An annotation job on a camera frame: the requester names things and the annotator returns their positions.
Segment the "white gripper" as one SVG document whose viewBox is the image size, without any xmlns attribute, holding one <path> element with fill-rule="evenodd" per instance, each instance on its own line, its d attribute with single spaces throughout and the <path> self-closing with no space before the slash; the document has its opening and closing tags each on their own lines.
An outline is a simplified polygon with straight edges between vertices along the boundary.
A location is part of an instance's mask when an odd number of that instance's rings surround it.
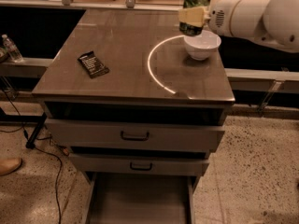
<svg viewBox="0 0 299 224">
<path fill-rule="evenodd" d="M 231 36 L 232 7 L 232 0 L 214 1 L 210 7 L 210 21 L 207 7 L 182 8 L 178 11 L 178 20 L 195 27 L 203 27 L 209 21 L 208 26 L 213 33 Z"/>
</svg>

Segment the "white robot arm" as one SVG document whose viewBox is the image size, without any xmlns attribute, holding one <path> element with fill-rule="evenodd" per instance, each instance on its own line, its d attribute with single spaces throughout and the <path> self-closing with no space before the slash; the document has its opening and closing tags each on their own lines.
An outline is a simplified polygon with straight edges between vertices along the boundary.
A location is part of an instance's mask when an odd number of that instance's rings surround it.
<svg viewBox="0 0 299 224">
<path fill-rule="evenodd" d="M 182 8 L 178 20 L 227 37 L 289 53 L 299 52 L 299 0 L 218 0 Z"/>
</svg>

